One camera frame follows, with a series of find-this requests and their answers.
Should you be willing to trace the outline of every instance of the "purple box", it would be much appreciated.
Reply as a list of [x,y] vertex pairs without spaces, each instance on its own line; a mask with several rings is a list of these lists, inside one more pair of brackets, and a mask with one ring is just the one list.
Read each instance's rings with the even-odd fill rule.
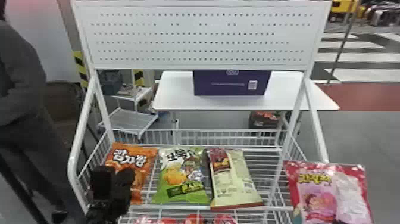
[[270,80],[266,70],[195,70],[195,95],[263,95]]

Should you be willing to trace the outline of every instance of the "pink snack bag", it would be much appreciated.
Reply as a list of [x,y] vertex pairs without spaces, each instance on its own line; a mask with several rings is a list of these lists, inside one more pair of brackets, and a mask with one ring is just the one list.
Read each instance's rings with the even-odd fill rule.
[[285,161],[293,224],[372,224],[360,165]]

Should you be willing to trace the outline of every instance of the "pegboard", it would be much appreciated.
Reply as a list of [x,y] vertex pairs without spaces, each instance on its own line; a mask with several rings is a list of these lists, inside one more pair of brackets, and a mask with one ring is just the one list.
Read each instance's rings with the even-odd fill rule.
[[73,1],[97,69],[305,70],[329,1]]

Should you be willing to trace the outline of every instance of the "orange snack bag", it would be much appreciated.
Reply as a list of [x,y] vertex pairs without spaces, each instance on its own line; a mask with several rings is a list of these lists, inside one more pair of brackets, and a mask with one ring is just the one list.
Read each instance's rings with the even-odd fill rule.
[[112,144],[104,165],[114,167],[116,172],[125,168],[135,170],[135,180],[130,187],[132,192],[131,204],[142,203],[142,187],[156,155],[157,148],[124,145],[118,142]]

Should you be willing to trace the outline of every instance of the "white wall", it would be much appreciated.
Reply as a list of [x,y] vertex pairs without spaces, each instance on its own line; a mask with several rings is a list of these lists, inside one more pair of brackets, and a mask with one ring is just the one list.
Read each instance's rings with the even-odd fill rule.
[[36,49],[48,81],[79,81],[57,0],[8,0],[6,15]]

